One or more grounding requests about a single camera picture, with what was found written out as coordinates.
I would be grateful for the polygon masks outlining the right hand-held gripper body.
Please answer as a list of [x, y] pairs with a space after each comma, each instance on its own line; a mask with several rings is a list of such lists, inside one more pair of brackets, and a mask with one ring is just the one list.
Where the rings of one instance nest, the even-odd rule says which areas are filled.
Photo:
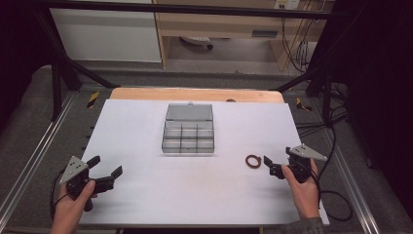
[[288, 158], [289, 168], [293, 172], [296, 180], [300, 183], [305, 182], [312, 172], [311, 160], [326, 161], [327, 157], [316, 152], [311, 147], [301, 144], [295, 147], [290, 147], [290, 156]]

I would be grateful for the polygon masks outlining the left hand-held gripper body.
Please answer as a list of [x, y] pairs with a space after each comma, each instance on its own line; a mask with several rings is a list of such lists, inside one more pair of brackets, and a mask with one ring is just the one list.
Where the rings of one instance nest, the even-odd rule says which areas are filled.
[[92, 179], [89, 177], [90, 167], [81, 159], [72, 156], [60, 179], [60, 184], [65, 186], [66, 194], [76, 200]]

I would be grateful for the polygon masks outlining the person's right hand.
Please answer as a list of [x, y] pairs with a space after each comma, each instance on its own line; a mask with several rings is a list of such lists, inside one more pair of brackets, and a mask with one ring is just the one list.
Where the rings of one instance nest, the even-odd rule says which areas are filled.
[[320, 217], [319, 190], [312, 177], [300, 183], [296, 180], [292, 170], [282, 165], [283, 175], [290, 187], [293, 203], [301, 219]]

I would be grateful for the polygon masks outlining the person's left hand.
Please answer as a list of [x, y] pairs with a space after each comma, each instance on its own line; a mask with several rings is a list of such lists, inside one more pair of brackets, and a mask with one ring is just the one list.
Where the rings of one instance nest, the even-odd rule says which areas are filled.
[[54, 215], [53, 224], [64, 223], [78, 225], [87, 201], [94, 196], [94, 187], [95, 181], [92, 180], [84, 188], [81, 195], [76, 200], [72, 200], [66, 194], [66, 189], [63, 185], [59, 190], [59, 201], [56, 204], [56, 213]]

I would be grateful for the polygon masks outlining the yellow black tape strip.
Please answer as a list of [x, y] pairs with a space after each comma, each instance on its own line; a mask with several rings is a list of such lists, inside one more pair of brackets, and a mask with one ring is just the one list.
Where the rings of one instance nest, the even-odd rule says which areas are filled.
[[90, 99], [89, 99], [89, 101], [88, 101], [88, 104], [87, 104], [87, 108], [88, 108], [88, 109], [91, 109], [91, 108], [94, 107], [94, 103], [95, 103], [95, 101], [97, 100], [98, 96], [99, 96], [99, 92], [93, 92], [93, 93], [92, 93], [92, 95], [91, 95], [91, 97], [90, 97]]
[[296, 108], [304, 109], [306, 111], [313, 111], [313, 108], [311, 106], [304, 105], [301, 98], [299, 97], [296, 98]]

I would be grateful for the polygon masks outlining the white table sheet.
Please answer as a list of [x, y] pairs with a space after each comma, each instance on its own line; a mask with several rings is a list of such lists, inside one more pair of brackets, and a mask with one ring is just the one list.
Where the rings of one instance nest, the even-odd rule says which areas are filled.
[[215, 148], [207, 156], [163, 152], [168, 106], [155, 100], [104, 103], [83, 158], [101, 159], [92, 177], [116, 168], [123, 173], [94, 199], [82, 224], [265, 226], [297, 220], [287, 182], [244, 161], [254, 154], [286, 163], [286, 148], [301, 142], [287, 104], [214, 103]]

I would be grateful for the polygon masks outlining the black metal stand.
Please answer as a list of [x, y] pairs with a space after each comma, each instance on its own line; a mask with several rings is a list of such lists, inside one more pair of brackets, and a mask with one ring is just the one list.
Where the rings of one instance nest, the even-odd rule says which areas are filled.
[[32, 13], [37, 23], [46, 37], [46, 46], [52, 55], [52, 83], [54, 110], [52, 120], [56, 120], [62, 112], [62, 93], [61, 82], [66, 84], [69, 91], [79, 91], [82, 83], [78, 77], [78, 72], [96, 81], [105, 88], [119, 88], [119, 85], [113, 84], [100, 76], [94, 74], [86, 67], [73, 60], [65, 51], [63, 43], [58, 35], [52, 14], [45, 7], [33, 7]]
[[350, 49], [356, 31], [355, 23], [362, 15], [370, 0], [335, 0], [320, 35], [309, 69], [299, 77], [276, 88], [283, 93], [306, 80], [310, 85], [306, 90], [308, 98], [322, 94], [322, 121], [332, 126], [331, 86], [334, 70], [340, 59]]

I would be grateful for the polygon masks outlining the clear plastic organizer box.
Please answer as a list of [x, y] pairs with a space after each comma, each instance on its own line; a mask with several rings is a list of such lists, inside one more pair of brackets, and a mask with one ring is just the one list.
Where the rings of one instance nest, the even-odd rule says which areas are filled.
[[162, 150], [172, 154], [213, 153], [212, 105], [170, 103], [164, 124]]

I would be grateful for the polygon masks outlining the dark curtain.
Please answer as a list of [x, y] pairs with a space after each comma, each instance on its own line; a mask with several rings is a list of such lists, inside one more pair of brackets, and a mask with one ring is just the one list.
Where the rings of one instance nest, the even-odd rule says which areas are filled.
[[20, 103], [32, 74], [50, 62], [29, 0], [0, 0], [0, 129]]
[[413, 218], [413, 0], [369, 0], [351, 35], [337, 78], [367, 154]]

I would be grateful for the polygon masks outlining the wooden table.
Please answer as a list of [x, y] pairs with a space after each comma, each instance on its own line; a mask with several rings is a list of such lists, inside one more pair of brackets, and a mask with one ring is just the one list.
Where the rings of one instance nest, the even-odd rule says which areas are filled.
[[189, 88], [116, 88], [110, 99], [284, 103], [282, 94], [274, 91]]

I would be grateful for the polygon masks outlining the white cabinet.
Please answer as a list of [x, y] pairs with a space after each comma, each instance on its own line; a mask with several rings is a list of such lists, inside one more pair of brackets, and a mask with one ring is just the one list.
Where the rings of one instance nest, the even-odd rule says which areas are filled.
[[76, 60], [160, 62], [153, 13], [51, 9], [67, 54]]

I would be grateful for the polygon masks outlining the office chair base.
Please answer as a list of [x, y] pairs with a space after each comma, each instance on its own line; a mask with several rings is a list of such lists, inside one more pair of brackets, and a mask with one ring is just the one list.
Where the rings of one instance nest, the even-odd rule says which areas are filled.
[[213, 45], [207, 37], [181, 37], [181, 40], [193, 45], [206, 47], [208, 50], [213, 49]]

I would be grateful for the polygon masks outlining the light wooden desk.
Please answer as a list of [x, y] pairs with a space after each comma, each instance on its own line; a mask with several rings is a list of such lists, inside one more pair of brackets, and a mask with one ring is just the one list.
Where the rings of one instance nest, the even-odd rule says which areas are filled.
[[[276, 9], [276, 0], [152, 0], [155, 4]], [[325, 0], [300, 0], [297, 10], [329, 11]], [[324, 29], [324, 19], [271, 19], [244, 16], [194, 14], [155, 15], [158, 32], [168, 37], [257, 38], [268, 41], [280, 70], [291, 64], [301, 42], [316, 43]]]

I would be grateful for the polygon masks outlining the black metal crossbar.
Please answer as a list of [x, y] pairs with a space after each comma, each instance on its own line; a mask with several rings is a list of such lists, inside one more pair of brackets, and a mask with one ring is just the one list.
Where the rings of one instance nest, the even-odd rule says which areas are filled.
[[345, 16], [344, 14], [339, 14], [339, 13], [311, 12], [311, 11], [298, 11], [298, 10], [271, 10], [271, 9], [255, 9], [255, 8], [237, 8], [237, 7], [143, 4], [143, 3], [121, 3], [121, 2], [76, 1], [76, 0], [37, 0], [36, 3], [45, 8], [93, 10], [93, 11], [244, 16], [244, 17], [284, 18], [284, 19], [311, 19], [311, 20], [334, 20], [334, 19], [343, 18]]

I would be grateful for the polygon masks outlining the aluminium rail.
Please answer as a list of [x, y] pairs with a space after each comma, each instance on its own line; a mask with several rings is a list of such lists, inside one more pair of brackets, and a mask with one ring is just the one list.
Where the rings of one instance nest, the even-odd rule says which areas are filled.
[[357, 214], [357, 218], [365, 234], [380, 234], [378, 224], [370, 211], [364, 196], [353, 176], [344, 156], [336, 141], [335, 132], [332, 129], [324, 130], [324, 134], [332, 147], [332, 160], [335, 162], [337, 171], [343, 180], [350, 201]]
[[19, 171], [19, 176], [13, 183], [7, 196], [0, 202], [0, 233], [3, 232], [10, 217], [13, 215], [19, 200], [41, 164], [75, 97], [76, 93], [73, 92], [70, 92], [66, 96], [61, 106], [62, 110], [58, 113], [57, 117], [48, 124], [46, 131], [38, 140], [36, 147], [30, 152], [24, 167]]

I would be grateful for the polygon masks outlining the wall power outlet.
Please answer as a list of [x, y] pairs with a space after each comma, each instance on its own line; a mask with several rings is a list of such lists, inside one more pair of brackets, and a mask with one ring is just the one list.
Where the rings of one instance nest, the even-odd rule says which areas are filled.
[[276, 0], [275, 8], [282, 10], [297, 10], [300, 0]]

